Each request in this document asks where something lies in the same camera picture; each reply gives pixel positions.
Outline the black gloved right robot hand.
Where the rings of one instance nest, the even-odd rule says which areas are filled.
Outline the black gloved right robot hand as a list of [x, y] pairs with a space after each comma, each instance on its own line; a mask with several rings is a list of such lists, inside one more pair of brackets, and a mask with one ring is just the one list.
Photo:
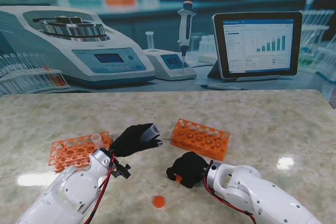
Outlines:
[[180, 184], [186, 188], [193, 188], [203, 180], [209, 164], [194, 152], [184, 153], [176, 159], [171, 167], [166, 170], [168, 179], [176, 181], [180, 177]]

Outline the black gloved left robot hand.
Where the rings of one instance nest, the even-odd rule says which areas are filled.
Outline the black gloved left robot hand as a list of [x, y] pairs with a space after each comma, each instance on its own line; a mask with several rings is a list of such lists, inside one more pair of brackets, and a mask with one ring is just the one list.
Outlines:
[[140, 151], [161, 146], [163, 143], [157, 139], [157, 136], [147, 142], [140, 141], [141, 135], [152, 125], [153, 123], [147, 123], [128, 127], [113, 141], [109, 147], [109, 152], [114, 153], [116, 157], [127, 157]]

